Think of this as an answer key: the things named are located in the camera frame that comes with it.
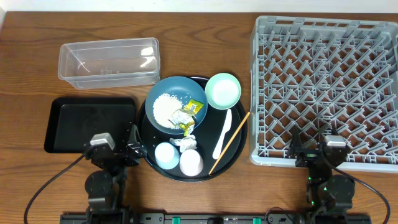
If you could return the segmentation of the white rice pile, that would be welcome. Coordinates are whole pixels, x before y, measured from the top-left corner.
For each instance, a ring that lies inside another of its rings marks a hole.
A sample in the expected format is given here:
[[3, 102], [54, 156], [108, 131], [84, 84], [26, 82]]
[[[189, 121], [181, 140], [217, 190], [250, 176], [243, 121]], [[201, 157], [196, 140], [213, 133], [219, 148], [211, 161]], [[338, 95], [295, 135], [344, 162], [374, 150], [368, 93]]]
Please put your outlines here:
[[168, 93], [160, 95], [153, 104], [153, 114], [157, 124], [169, 129], [176, 129], [170, 119], [172, 115], [183, 106], [182, 102]]

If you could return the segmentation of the silver foil wrapper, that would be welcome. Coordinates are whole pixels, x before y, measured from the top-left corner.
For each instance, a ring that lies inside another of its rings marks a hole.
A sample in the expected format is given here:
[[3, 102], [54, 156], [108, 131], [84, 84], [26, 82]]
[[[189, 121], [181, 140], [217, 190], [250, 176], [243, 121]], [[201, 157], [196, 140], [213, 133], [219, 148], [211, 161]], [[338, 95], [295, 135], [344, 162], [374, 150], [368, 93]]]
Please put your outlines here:
[[178, 109], [172, 113], [169, 121], [175, 126], [180, 126], [181, 124], [189, 126], [195, 123], [193, 115], [194, 114], [191, 111]]

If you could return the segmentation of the yellow snack wrapper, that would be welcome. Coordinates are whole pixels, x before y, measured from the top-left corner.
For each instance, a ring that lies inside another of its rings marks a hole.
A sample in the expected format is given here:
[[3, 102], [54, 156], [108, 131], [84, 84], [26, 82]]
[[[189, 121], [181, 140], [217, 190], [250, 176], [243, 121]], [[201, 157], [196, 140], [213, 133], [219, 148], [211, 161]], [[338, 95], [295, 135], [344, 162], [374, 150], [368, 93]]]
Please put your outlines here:
[[180, 111], [182, 112], [182, 120], [179, 126], [184, 131], [184, 136], [191, 135], [194, 126], [196, 124], [196, 115], [203, 108], [204, 104], [191, 99], [186, 106], [184, 106]]

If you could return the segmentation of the blue plate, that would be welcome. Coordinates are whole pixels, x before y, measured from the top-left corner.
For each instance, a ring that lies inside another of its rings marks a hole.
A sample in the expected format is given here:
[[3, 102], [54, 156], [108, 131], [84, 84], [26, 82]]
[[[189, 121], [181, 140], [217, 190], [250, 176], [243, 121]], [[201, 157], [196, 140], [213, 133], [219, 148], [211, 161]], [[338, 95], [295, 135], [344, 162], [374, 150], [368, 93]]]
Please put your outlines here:
[[183, 134], [182, 129], [170, 129], [160, 125], [154, 114], [154, 103], [159, 96], [168, 94], [175, 97], [185, 106], [190, 100], [199, 101], [203, 104], [202, 109], [195, 115], [195, 127], [197, 128], [204, 120], [208, 111], [208, 100], [202, 85], [189, 77], [168, 77], [156, 83], [147, 95], [145, 101], [145, 113], [149, 122], [159, 131], [167, 134]]

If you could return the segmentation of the mint green bowl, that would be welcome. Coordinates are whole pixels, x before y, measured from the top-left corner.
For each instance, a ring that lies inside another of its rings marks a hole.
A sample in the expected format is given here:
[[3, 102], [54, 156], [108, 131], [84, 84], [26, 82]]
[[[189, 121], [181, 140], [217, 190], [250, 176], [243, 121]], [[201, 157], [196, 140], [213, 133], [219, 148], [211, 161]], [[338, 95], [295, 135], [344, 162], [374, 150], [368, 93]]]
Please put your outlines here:
[[205, 94], [210, 106], [218, 110], [227, 110], [239, 101], [241, 85], [232, 74], [219, 73], [208, 80]]

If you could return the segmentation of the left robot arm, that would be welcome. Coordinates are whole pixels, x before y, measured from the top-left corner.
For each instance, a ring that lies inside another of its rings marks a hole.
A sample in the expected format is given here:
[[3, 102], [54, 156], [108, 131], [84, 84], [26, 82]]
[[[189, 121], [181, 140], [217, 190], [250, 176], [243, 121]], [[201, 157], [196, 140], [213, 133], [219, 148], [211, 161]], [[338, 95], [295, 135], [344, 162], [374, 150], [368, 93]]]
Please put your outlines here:
[[85, 182], [89, 203], [86, 222], [137, 222], [131, 208], [123, 205], [127, 168], [139, 165], [140, 159], [147, 155], [137, 126], [132, 126], [129, 139], [119, 149], [110, 133], [95, 134], [83, 155], [100, 168], [90, 174]]

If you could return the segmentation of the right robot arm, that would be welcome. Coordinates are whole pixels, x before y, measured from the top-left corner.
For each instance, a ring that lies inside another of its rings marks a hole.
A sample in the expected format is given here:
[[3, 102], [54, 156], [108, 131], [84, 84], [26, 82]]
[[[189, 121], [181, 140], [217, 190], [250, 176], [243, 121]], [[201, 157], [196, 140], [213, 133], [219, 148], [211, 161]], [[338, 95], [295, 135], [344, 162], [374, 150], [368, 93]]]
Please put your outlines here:
[[293, 128], [287, 155], [295, 157], [295, 166], [308, 169], [307, 202], [312, 205], [295, 223], [348, 223], [346, 211], [353, 206], [355, 182], [332, 170], [342, 164], [349, 152], [343, 136], [335, 130], [317, 144], [305, 147], [299, 130]]

